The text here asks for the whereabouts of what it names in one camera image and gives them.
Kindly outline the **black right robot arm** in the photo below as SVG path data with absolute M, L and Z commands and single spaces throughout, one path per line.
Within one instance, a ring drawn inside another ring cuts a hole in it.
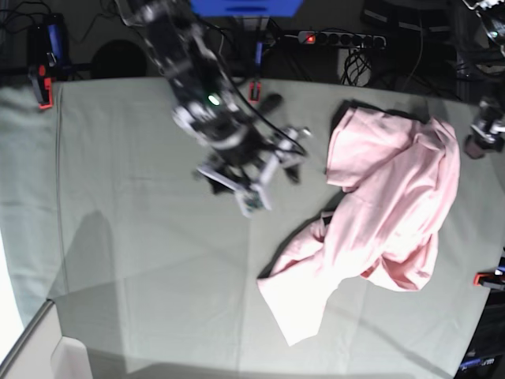
M 244 100 L 226 64 L 204 37 L 204 27 L 183 1 L 130 1 L 131 13 L 122 15 L 128 26 L 145 30 L 151 60 L 167 79 L 176 104 L 175 124 L 210 149 L 196 168 L 214 194 L 234 195 L 241 213 L 272 208 L 268 185 L 277 170 L 300 182 L 299 166 L 307 156 L 299 140 L 304 129 L 278 128 L 267 114 L 283 104 L 272 93 L 254 107 Z

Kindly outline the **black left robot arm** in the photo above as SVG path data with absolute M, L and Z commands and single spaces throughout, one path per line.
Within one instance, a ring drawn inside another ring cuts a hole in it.
M 456 34 L 458 53 L 466 67 L 488 83 L 464 142 L 465 154 L 471 159 L 480 159 L 504 148 L 504 71 L 490 73 L 483 69 L 504 57 L 504 2 L 464 1 L 463 4 L 480 21 L 485 36 L 494 46 L 479 47 L 468 33 Z

